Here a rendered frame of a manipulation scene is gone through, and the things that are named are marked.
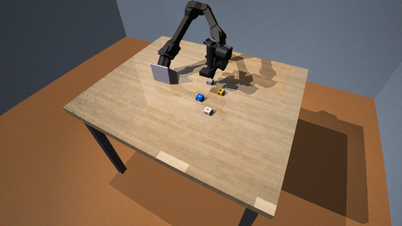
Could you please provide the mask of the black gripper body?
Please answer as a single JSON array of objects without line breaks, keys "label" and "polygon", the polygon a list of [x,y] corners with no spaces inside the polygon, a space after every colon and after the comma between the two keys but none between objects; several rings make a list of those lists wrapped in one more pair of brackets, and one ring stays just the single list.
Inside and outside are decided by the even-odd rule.
[{"label": "black gripper body", "polygon": [[217,59],[218,57],[216,55],[215,56],[205,55],[205,58],[207,58],[207,62],[205,63],[205,65],[207,65],[207,67],[203,67],[199,71],[199,75],[203,76],[203,77],[211,78],[211,76],[213,75],[213,72],[215,70],[215,68],[213,68],[213,63],[214,63],[215,58]]}]

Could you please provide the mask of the blue block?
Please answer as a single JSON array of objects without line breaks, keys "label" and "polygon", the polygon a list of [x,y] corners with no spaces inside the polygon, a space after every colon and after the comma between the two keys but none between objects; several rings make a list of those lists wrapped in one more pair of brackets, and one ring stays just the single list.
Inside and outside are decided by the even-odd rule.
[{"label": "blue block", "polygon": [[204,99],[204,95],[202,95],[202,94],[198,94],[198,95],[196,96],[196,100],[197,100],[197,101],[202,102],[203,99]]}]

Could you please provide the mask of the yellow block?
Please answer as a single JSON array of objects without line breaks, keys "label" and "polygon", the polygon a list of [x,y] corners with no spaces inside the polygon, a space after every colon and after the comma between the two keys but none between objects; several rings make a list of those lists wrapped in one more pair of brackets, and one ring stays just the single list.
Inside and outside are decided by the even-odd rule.
[{"label": "yellow block", "polygon": [[224,89],[218,88],[218,90],[216,91],[216,94],[222,96],[224,94],[224,92],[225,92]]}]

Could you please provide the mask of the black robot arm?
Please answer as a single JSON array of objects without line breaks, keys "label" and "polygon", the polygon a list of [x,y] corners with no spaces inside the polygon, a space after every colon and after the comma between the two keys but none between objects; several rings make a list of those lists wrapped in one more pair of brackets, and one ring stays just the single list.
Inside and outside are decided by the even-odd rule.
[{"label": "black robot arm", "polygon": [[[166,44],[158,51],[159,61],[158,65],[170,67],[171,60],[180,51],[180,41],[182,40],[186,30],[191,24],[192,20],[197,16],[206,16],[206,19],[210,26],[211,37],[216,41],[212,41],[209,38],[206,39],[203,44],[206,44],[207,55],[217,56],[214,60],[213,68],[217,67],[222,71],[225,70],[228,60],[232,57],[233,47],[226,45],[226,34],[218,25],[216,18],[213,15],[211,7],[208,4],[200,3],[197,1],[189,1],[185,8],[185,16],[181,21],[177,31],[172,39],[166,42]],[[219,43],[219,45],[217,44]]]}]

